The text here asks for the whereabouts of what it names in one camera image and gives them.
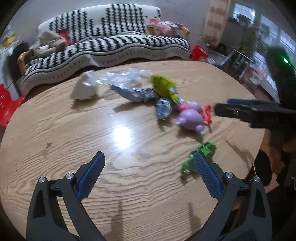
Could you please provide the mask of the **pink purple pig toy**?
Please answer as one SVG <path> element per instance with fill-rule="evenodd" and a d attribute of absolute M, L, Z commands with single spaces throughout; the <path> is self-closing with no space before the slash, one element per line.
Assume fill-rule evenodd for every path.
<path fill-rule="evenodd" d="M 179 116 L 176 125 L 204 135 L 203 109 L 195 101 L 186 101 L 178 107 Z"/>

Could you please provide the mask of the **green toy car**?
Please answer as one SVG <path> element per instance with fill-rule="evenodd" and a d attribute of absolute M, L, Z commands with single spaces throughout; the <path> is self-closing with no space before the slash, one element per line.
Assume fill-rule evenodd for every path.
<path fill-rule="evenodd" d="M 215 144 L 206 142 L 191 151 L 181 167 L 181 174 L 187 176 L 199 173 L 202 168 L 207 166 L 208 162 L 212 161 L 216 149 L 217 146 Z"/>

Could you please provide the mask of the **black round trash bin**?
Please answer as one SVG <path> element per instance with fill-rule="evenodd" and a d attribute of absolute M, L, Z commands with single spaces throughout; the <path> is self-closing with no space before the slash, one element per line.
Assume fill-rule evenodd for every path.
<path fill-rule="evenodd" d="M 254 171 L 258 176 L 263 186 L 268 186 L 272 180 L 272 170 L 270 166 L 270 159 L 267 153 L 263 150 L 259 150 L 254 161 Z"/>

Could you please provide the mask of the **red plastic toy piece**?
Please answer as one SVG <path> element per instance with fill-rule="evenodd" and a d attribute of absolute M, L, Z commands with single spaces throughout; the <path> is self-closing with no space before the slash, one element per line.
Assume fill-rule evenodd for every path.
<path fill-rule="evenodd" d="M 211 112 L 212 112 L 211 105 L 206 105 L 203 109 L 203 120 L 208 125 L 212 123 Z"/>

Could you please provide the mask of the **green potted plant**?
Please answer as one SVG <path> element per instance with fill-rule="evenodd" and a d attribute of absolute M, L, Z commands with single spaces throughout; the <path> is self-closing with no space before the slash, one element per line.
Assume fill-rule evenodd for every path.
<path fill-rule="evenodd" d="M 265 42 L 269 38 L 269 26 L 260 23 L 258 20 L 252 22 L 247 16 L 241 14 L 237 16 L 237 20 L 239 23 L 245 24 L 243 26 L 243 35 L 238 44 L 238 50 L 252 60 L 255 53 L 265 57 L 269 48 Z"/>

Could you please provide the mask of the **red bag on floor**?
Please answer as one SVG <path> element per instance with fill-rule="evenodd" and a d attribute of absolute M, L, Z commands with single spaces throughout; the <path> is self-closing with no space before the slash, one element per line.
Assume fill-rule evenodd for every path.
<path fill-rule="evenodd" d="M 207 59 L 209 57 L 206 51 L 198 45 L 195 45 L 193 47 L 191 55 L 193 61 L 200 61 L 202 58 Z"/>

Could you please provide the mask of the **small crumpled foil ball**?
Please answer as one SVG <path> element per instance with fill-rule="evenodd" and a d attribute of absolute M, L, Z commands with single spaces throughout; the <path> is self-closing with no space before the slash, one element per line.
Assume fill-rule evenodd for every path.
<path fill-rule="evenodd" d="M 159 98 L 156 102 L 156 114 L 159 120 L 166 120 L 172 113 L 171 101 L 166 98 Z"/>

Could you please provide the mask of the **yellow green snack bag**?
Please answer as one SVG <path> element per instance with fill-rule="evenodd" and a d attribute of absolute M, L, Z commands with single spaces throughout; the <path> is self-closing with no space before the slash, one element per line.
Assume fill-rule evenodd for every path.
<path fill-rule="evenodd" d="M 170 99 L 174 103 L 179 102 L 179 95 L 175 82 L 162 75 L 152 75 L 151 79 L 155 93 L 163 98 Z"/>

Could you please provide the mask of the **beige patterned curtain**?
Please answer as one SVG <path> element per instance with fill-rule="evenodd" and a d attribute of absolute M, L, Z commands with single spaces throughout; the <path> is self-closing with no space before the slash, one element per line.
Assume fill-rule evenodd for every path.
<path fill-rule="evenodd" d="M 220 43 L 228 19 L 230 5 L 231 0 L 210 1 L 203 38 L 212 47 L 217 47 Z"/>

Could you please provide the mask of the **clear crumpled plastic bag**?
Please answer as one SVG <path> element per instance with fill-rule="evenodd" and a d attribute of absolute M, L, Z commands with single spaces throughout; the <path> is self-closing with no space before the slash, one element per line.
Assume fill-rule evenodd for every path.
<path fill-rule="evenodd" d="M 141 87 L 151 80 L 152 72 L 138 68 L 129 68 L 120 72 L 107 72 L 97 78 L 99 84 L 124 87 Z"/>

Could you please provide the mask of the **red plastic child chair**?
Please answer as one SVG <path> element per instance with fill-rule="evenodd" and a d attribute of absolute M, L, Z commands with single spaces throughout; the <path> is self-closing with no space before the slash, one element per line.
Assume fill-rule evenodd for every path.
<path fill-rule="evenodd" d="M 6 127 L 15 111 L 26 101 L 24 96 L 12 100 L 9 91 L 0 84 L 0 126 Z"/>

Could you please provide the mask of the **pink cartoon pillow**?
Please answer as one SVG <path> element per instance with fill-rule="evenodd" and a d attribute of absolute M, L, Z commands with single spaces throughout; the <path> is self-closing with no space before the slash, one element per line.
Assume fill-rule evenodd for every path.
<path fill-rule="evenodd" d="M 147 30 L 150 35 L 177 37 L 178 30 L 181 30 L 182 24 L 163 21 L 160 19 L 149 19 L 147 22 Z"/>

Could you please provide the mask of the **black white striped sofa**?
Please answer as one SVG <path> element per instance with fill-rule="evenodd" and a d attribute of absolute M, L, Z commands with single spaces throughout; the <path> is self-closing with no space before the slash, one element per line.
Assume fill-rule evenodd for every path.
<path fill-rule="evenodd" d="M 71 44 L 47 57 L 34 58 L 22 70 L 20 91 L 27 95 L 34 87 L 64 81 L 77 71 L 96 66 L 109 68 L 133 58 L 165 60 L 191 55 L 190 43 L 182 37 L 148 33 L 145 21 L 161 18 L 161 9 L 140 4 L 105 4 L 77 9 L 51 18 L 38 26 L 38 33 L 67 30 Z"/>

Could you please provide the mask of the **brown plush toy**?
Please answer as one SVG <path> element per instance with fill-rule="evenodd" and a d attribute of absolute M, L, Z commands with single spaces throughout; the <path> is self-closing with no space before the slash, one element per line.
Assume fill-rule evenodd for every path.
<path fill-rule="evenodd" d="M 36 37 L 29 51 L 34 58 L 62 52 L 66 48 L 66 39 L 54 31 L 44 31 Z"/>

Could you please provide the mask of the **metal frame rack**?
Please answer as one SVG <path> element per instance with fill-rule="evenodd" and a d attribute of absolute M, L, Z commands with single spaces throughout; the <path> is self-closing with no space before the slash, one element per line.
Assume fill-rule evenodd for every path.
<path fill-rule="evenodd" d="M 234 69 L 236 75 L 238 75 L 237 80 L 241 81 L 251 63 L 253 63 L 253 60 L 250 57 L 232 47 L 230 54 L 222 60 L 219 67 L 227 65 L 229 69 Z"/>

